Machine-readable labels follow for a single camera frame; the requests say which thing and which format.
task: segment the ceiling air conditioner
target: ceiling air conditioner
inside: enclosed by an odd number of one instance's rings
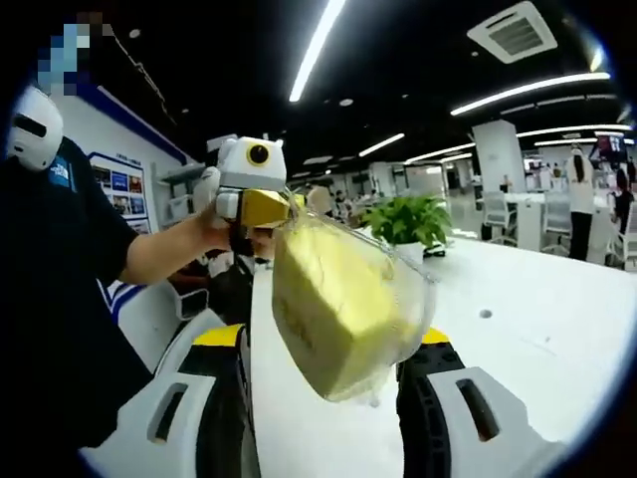
[[[555,37],[531,2],[494,15],[467,36],[507,64],[557,48]]]

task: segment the black t-shirt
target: black t-shirt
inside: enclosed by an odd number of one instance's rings
[[[615,215],[620,220],[619,232],[625,234],[626,223],[628,222],[628,212],[630,211],[630,203],[633,202],[633,195],[630,191],[622,191],[615,196]]]
[[[136,234],[66,138],[46,171],[0,162],[0,208],[4,387],[23,415],[18,433],[44,446],[97,446],[151,379],[98,284],[119,276]]]

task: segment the white pot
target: white pot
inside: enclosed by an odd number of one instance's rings
[[[412,244],[398,244],[394,249],[401,256],[409,259],[414,264],[422,264],[422,253],[424,248],[421,243],[414,242]]]

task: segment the logo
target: logo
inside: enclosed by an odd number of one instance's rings
[[[73,169],[68,161],[61,156],[56,156],[49,168],[49,181],[58,186],[68,187],[75,192],[73,182]]]

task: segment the display board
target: display board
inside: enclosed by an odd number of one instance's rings
[[[111,157],[99,152],[89,154],[89,160],[96,181],[117,212],[138,233],[150,233],[141,163],[123,154]]]

